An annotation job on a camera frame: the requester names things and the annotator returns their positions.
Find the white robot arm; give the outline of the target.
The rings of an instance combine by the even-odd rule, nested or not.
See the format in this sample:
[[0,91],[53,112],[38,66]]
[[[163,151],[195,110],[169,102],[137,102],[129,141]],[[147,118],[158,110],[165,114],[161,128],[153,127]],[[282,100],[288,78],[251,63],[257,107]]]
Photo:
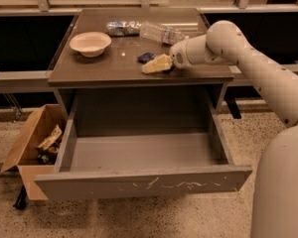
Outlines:
[[230,21],[217,21],[204,35],[175,44],[142,71],[222,61],[238,67],[286,126],[266,146],[257,166],[250,238],[298,238],[298,75],[254,48]]

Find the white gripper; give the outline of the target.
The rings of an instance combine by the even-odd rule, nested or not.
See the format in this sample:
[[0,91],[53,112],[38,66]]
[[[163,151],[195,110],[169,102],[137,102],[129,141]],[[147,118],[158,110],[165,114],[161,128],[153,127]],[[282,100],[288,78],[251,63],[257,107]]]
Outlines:
[[146,62],[142,66],[142,72],[145,74],[168,70],[173,65],[177,68],[187,68],[190,63],[187,58],[187,40],[178,42],[170,49],[170,57],[167,55],[159,55],[154,59]]

